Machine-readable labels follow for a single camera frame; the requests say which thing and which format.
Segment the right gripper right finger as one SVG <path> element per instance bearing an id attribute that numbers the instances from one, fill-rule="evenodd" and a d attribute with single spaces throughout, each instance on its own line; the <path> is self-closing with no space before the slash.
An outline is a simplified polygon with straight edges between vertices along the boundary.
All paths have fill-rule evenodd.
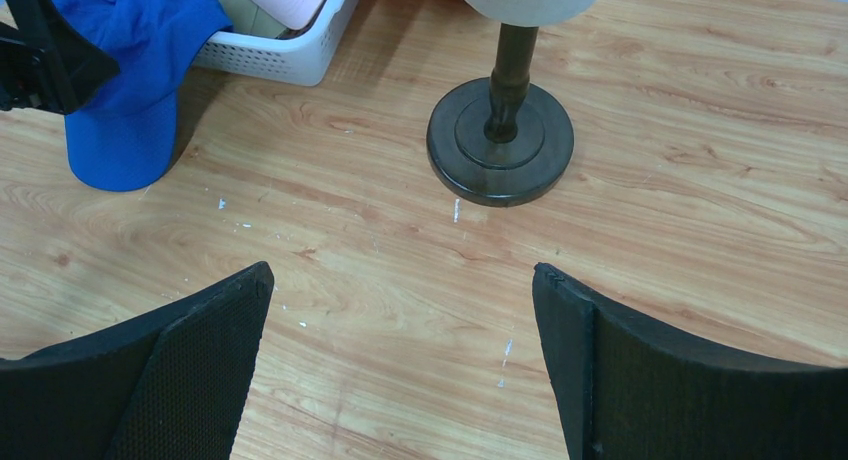
<path id="1" fill-rule="evenodd" d="M 532 300 L 572 459 L 843 459 L 847 371 L 726 346 L 556 267 Z"/>

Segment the blue baseball cap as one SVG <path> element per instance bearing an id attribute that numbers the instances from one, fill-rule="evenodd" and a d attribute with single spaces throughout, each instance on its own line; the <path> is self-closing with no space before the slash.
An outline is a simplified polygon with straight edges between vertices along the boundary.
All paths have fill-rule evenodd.
<path id="1" fill-rule="evenodd" d="M 68 162 L 82 183 L 126 192 L 169 168 L 177 91 L 206 41 L 232 22 L 218 0 L 52 0 L 119 74 L 65 118 Z"/>

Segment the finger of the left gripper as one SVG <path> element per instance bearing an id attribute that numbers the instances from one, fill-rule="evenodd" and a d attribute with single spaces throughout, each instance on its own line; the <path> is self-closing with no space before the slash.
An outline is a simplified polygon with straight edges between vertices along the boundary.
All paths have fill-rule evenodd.
<path id="1" fill-rule="evenodd" d="M 51 0 L 6 0 L 1 24 L 1 109 L 69 115 L 120 73 L 118 62 L 74 30 Z"/>

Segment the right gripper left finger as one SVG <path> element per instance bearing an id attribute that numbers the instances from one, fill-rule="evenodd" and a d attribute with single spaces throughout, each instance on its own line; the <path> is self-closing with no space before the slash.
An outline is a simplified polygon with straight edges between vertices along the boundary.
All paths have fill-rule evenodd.
<path id="1" fill-rule="evenodd" d="M 183 299 L 1 363 L 5 459 L 226 459 L 274 276 L 260 261 Z"/>

